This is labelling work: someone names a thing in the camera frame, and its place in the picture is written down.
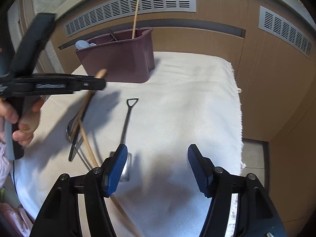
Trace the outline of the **person's left hand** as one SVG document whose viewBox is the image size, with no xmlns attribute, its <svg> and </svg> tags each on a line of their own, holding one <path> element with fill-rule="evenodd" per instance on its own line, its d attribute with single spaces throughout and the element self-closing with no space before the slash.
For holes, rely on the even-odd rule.
<svg viewBox="0 0 316 237">
<path fill-rule="evenodd" d="M 34 137 L 34 132 L 40 122 L 40 109 L 44 105 L 44 100 L 40 97 L 33 104 L 32 108 L 19 117 L 16 110 L 7 101 L 1 99 L 1 142 L 5 143 L 4 121 L 11 124 L 18 124 L 18 129 L 12 133 L 12 140 L 21 146 L 28 146 Z"/>
</svg>

